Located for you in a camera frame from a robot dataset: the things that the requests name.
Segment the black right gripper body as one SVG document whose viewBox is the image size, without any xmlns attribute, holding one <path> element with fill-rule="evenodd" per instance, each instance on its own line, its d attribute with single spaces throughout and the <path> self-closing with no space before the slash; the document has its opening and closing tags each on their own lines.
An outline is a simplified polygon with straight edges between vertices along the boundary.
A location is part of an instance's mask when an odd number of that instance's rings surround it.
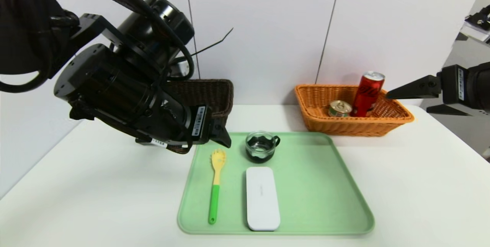
<svg viewBox="0 0 490 247">
<path fill-rule="evenodd" d="M 468 69 L 458 64 L 441 70 L 443 104 L 463 104 L 472 113 L 490 112 L 490 63 Z"/>
</svg>

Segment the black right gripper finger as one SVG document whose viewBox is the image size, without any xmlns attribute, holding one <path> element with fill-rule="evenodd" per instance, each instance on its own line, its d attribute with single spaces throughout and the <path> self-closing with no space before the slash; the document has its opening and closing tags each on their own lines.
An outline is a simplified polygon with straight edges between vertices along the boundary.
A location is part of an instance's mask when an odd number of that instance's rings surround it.
<svg viewBox="0 0 490 247">
<path fill-rule="evenodd" d="M 427 75 L 399 88 L 390 90 L 387 99 L 425 99 L 438 98 L 442 93 L 439 75 Z"/>
<path fill-rule="evenodd" d="M 472 116 L 472 109 L 463 104 L 439 104 L 426 108 L 427 113 L 451 116 Z"/>
</svg>

